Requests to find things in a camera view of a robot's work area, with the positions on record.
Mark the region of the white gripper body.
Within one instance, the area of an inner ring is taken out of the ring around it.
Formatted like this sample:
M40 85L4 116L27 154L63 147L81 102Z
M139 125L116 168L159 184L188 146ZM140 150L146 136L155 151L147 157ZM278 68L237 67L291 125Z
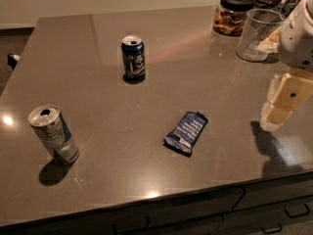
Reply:
M313 0L301 0L285 19L278 57L289 67L313 70Z

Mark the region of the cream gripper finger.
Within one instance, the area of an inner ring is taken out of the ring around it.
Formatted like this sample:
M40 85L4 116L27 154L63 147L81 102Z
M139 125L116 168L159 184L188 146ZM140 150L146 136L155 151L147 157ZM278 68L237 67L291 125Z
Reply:
M261 128L267 132L277 130L312 94L312 71L290 70L275 74L261 111Z

